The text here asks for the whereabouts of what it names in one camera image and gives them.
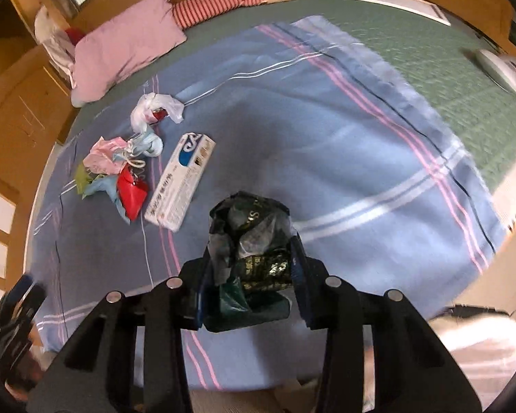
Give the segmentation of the dark green foil wrapper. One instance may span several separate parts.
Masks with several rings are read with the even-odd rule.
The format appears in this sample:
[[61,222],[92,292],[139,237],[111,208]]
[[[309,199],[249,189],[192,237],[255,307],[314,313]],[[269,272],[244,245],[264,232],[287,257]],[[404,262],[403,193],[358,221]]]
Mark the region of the dark green foil wrapper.
[[285,320],[292,287],[289,242],[294,230],[282,203],[239,191],[210,212],[208,255],[214,288],[204,325],[214,333]]

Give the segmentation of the white plastic bag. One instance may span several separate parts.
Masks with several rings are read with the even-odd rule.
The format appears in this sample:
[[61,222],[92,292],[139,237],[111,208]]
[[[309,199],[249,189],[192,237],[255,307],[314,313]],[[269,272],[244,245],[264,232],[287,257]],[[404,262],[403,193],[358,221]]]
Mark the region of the white plastic bag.
[[170,95],[146,93],[140,97],[130,114],[130,125],[135,133],[144,133],[149,126],[169,118],[176,124],[183,121],[184,104]]

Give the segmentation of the green paper scrap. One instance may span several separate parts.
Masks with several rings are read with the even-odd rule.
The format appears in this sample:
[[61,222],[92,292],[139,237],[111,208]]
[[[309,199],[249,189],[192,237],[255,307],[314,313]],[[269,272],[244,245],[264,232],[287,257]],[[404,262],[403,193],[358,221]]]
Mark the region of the green paper scrap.
[[82,195],[85,192],[85,188],[91,184],[94,180],[94,175],[85,168],[84,163],[81,162],[76,168],[74,181],[76,184],[76,191],[78,195]]

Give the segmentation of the light blue crumpled wrapper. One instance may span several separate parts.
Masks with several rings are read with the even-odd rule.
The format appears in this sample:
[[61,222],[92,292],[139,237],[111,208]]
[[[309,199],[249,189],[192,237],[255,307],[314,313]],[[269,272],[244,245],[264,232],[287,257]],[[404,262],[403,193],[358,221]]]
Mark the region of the light blue crumpled wrapper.
[[126,208],[123,206],[122,201],[120,199],[120,195],[117,189],[117,174],[110,175],[101,175],[94,179],[91,183],[89,183],[83,193],[82,198],[86,198],[92,195],[97,194],[98,192],[105,193],[109,200],[114,204],[117,212],[120,214],[120,217],[127,223],[130,224],[131,221],[127,217]]

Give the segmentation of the red plastic wrapper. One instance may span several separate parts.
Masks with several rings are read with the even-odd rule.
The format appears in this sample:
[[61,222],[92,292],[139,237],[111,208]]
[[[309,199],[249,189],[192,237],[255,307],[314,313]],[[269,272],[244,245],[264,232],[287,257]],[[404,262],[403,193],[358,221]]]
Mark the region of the red plastic wrapper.
[[131,166],[126,165],[118,174],[116,188],[127,219],[136,220],[149,193],[147,182],[136,175]]

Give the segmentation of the blue striped blanket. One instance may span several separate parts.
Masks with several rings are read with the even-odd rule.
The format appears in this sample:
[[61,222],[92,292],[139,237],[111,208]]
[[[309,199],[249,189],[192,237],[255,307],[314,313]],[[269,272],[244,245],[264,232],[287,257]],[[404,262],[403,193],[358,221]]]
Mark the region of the blue striped blanket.
[[[178,231],[127,223],[73,176],[99,138],[130,136],[158,89],[184,103],[164,120],[155,186],[185,133],[215,143]],[[363,292],[401,290],[434,316],[490,265],[505,231],[457,135],[393,63],[325,18],[256,26],[163,69],[102,109],[66,144],[33,233],[30,270],[47,289],[36,317],[58,351],[112,290],[146,292],[201,257],[209,211],[244,190],[278,200],[308,255]]]

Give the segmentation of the white toothpaste box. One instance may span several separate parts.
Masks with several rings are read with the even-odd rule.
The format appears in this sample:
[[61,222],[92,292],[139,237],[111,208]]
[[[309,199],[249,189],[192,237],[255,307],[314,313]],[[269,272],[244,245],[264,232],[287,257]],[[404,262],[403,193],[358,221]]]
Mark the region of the white toothpaste box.
[[206,134],[182,135],[144,213],[148,222],[173,232],[180,229],[215,146]]

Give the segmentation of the pink crumpled wrapper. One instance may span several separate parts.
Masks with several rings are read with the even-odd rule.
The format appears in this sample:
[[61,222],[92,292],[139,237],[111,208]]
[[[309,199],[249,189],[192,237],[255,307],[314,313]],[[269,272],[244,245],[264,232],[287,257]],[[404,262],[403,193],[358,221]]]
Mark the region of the pink crumpled wrapper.
[[127,142],[122,137],[110,140],[100,137],[83,159],[83,165],[88,172],[94,174],[118,174],[122,171],[125,161],[117,159],[116,154],[120,154],[126,146]]

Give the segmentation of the wooden bed headboard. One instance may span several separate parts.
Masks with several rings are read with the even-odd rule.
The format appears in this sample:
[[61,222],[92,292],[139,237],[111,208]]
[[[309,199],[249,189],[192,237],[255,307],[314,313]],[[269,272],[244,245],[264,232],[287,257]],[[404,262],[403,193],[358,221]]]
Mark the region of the wooden bed headboard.
[[66,141],[77,113],[71,90],[43,46],[0,76],[0,197],[13,208],[10,229],[0,227],[1,290],[11,288],[24,271],[26,233],[44,167],[54,145]]

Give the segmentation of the pale blue face mask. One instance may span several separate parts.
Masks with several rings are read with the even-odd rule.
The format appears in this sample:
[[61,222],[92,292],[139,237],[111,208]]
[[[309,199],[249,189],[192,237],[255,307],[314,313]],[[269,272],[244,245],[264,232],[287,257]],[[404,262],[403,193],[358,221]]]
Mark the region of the pale blue face mask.
[[146,130],[127,141],[125,160],[130,166],[141,169],[146,165],[144,157],[156,158],[162,151],[162,139],[153,130]]

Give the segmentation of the green quilted mattress cover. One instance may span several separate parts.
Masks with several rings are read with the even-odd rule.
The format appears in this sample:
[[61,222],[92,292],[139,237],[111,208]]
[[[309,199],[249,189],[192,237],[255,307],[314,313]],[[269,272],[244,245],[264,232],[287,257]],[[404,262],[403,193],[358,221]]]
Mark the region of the green quilted mattress cover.
[[187,33],[186,41],[84,106],[69,135],[152,76],[217,41],[262,23],[321,15],[390,63],[424,96],[473,155],[490,190],[516,164],[516,95],[489,79],[474,60],[482,43],[457,23],[445,26],[402,10],[352,0],[295,0],[236,9]]

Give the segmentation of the pink pillow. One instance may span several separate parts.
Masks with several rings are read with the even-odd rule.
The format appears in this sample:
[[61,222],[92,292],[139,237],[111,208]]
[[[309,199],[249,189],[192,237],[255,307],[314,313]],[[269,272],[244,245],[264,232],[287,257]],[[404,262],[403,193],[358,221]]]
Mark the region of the pink pillow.
[[186,40],[170,0],[141,0],[98,26],[75,46],[72,104],[100,100],[126,80]]

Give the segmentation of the white round device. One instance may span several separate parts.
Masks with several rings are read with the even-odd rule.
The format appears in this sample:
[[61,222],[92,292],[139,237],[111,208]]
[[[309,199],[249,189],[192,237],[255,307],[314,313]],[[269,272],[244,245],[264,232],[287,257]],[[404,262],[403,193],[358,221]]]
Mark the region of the white round device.
[[477,50],[475,59],[483,71],[507,92],[516,94],[516,57]]

